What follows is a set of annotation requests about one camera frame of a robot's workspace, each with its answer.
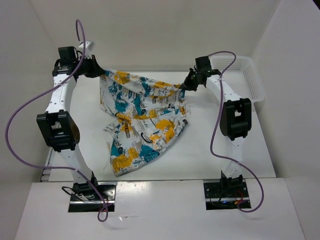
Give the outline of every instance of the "white table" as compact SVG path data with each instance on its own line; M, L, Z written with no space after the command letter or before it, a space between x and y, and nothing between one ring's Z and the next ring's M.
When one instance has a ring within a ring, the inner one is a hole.
M238 209L206 210L202 180L118 182L115 212L100 223L96 212L68 213L61 186L33 183L16 240L304 240L282 178L264 178L265 199L254 213ZM252 206L261 192L247 179Z
M178 84L182 83L187 72L135 72L137 75ZM228 82L236 91L243 86ZM110 135L102 129L114 118L100 109L99 79L80 77L73 92L70 114L80 129L79 147L82 155L98 181L149 181L149 180L196 180L219 179L227 160L219 159L210 153L210 140L217 119L219 105L212 92L199 86L196 92L187 91L185 99L190 106L187 115L189 124L176 142L155 161L129 174L115 177L107 149L106 139ZM214 149L226 153L226 138L218 130ZM274 178L275 171L269 156L266 142L256 112L252 112L252 129L247 136L243 150L243 163L252 169L259 178ZM63 159L52 152L49 160L52 166L65 166ZM252 178L244 170L245 178ZM49 182L72 181L66 170L52 170Z

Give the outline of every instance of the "plastic basket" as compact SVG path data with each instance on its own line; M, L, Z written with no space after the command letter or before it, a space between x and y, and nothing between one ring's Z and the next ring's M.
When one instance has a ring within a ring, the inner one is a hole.
M222 71L233 60L233 56L211 56L212 69ZM223 79L243 98L249 98L252 103L265 99L265 90L260 75L253 60L247 56L236 56L235 63L223 74Z

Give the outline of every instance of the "cloth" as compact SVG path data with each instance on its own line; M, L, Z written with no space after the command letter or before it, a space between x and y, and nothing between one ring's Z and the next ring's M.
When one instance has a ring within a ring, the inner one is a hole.
M185 91L179 87L110 69L100 77L101 107L117 117L104 129L112 134L108 146L116 176L153 161L188 124Z

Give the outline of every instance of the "white wall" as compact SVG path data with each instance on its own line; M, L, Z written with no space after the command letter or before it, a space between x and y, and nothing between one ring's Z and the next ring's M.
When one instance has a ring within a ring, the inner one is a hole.
M76 18L102 67L187 70L230 50L250 56L279 0L30 0L56 47L75 45Z
M313 1L281 0L253 59L266 91L258 116L271 159L306 239L318 240L320 10Z
M52 85L56 50L31 4L26 0L0 0L0 238L14 239L31 183L40 172L19 163L5 144L5 127L22 103ZM37 127L36 116L48 97L17 116L10 141L18 155L44 164L48 147Z

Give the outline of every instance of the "mounting plate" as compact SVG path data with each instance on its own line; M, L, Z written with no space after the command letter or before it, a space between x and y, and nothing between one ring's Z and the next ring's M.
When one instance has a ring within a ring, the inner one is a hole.
M203 189L205 196L205 206L207 210L221 210L221 209L236 209L237 201L239 201L243 195L243 200L248 200L243 202L240 207L242 209L250 209L250 198L247 189L247 184L244 181L240 187L240 192L232 191L228 193L222 193L221 196L221 185L219 180L208 180L203 181Z
M116 182L98 182L97 189L103 196L107 196L108 203L112 204L108 206L109 212L115 211L115 199L116 199ZM70 197L69 213L85 213L85 212L99 212L103 207L101 200L83 200Z

